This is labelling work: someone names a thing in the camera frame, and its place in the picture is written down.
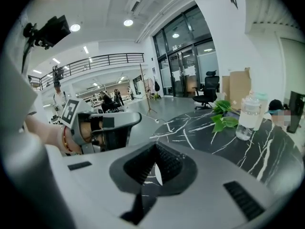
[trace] railing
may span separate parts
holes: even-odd
[[[122,63],[142,63],[144,62],[144,54],[143,53],[115,53],[108,55],[96,56],[88,59],[79,60],[70,64],[67,64],[58,69],[62,69],[61,71],[63,78],[69,77],[71,75],[86,71],[92,70],[99,67],[116,65]],[[53,72],[50,72],[43,76],[42,78],[33,77],[39,79],[41,90],[53,85],[54,76]]]
[[[32,86],[32,88],[35,91],[42,90],[42,88],[41,88],[41,79],[39,77],[28,75],[28,79],[29,79],[30,85]]]

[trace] marble tabletop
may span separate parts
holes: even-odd
[[[235,128],[212,133],[211,110],[197,110],[180,115],[159,127],[152,141],[172,142],[192,149],[222,156],[257,180],[276,195],[296,189],[304,177],[302,155],[292,139],[271,120],[264,119],[258,131],[248,141],[235,135]],[[152,170],[145,183],[160,185]]]

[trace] human hand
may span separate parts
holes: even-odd
[[[99,127],[102,129],[102,121],[99,122]],[[81,123],[81,135],[85,142],[90,143],[92,139],[92,130],[90,122],[83,122]],[[102,134],[99,134],[96,138],[96,141],[99,142],[99,146],[102,146],[105,141]]]

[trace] plastic water bottle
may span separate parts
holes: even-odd
[[[236,136],[244,141],[250,139],[258,116],[260,114],[260,101],[253,96],[242,99],[242,109],[236,130]]]

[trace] doorway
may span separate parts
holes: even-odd
[[[193,97],[197,87],[198,61],[192,47],[169,56],[174,96]]]

